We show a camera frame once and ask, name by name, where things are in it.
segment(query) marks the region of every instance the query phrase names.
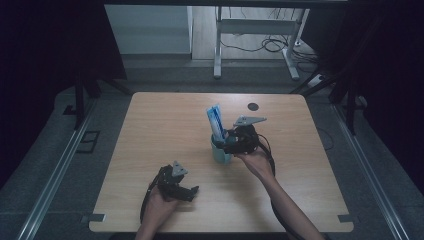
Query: wooden table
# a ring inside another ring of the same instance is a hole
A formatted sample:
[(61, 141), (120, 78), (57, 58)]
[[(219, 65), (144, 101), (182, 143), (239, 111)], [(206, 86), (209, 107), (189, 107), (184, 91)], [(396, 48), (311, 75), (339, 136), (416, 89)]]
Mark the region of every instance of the wooden table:
[[(225, 128), (239, 115), (267, 117), (255, 124), (270, 142), (276, 177), (322, 232), (349, 232), (352, 222), (305, 99), (300, 95), (136, 93), (123, 123), (95, 214), (95, 232), (136, 232), (140, 207), (160, 167), (179, 161), (189, 173), (182, 187), (199, 185), (160, 232), (283, 232), (269, 197), (239, 159), (212, 158), (206, 108), (219, 103)], [(259, 105), (250, 111), (249, 103)]]

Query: teal cup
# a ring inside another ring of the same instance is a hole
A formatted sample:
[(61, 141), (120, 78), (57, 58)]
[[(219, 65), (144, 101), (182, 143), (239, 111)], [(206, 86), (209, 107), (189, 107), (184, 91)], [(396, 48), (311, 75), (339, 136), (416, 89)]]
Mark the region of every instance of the teal cup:
[(211, 136), (211, 146), (213, 159), (221, 164), (229, 164), (231, 161), (231, 154), (226, 154), (223, 149), (217, 148), (214, 144), (213, 135)]

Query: white wall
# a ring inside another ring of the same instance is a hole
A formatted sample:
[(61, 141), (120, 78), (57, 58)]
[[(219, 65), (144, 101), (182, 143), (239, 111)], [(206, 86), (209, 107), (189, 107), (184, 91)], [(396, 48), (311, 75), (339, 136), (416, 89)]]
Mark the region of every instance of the white wall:
[(105, 5), (121, 54), (191, 53), (191, 6)]

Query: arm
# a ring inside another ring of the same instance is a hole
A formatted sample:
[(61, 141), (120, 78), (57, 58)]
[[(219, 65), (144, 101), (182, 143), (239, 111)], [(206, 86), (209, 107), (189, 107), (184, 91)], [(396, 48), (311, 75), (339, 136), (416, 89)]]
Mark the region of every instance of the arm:
[(163, 199), (159, 189), (154, 187), (144, 212), (143, 221), (137, 231), (136, 240), (151, 240), (159, 227), (177, 208), (178, 200)]
[(236, 154), (246, 167), (262, 182), (284, 221), (304, 239), (324, 239), (318, 229), (290, 198), (275, 179), (265, 152), (258, 148), (251, 154)]

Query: black round hole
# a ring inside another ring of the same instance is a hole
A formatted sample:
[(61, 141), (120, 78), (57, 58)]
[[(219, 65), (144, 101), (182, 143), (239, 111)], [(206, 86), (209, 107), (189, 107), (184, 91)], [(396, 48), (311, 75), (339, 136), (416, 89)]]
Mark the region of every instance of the black round hole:
[(257, 111), (259, 109), (259, 106), (256, 103), (249, 103), (249, 104), (247, 104), (247, 108), (250, 111)]

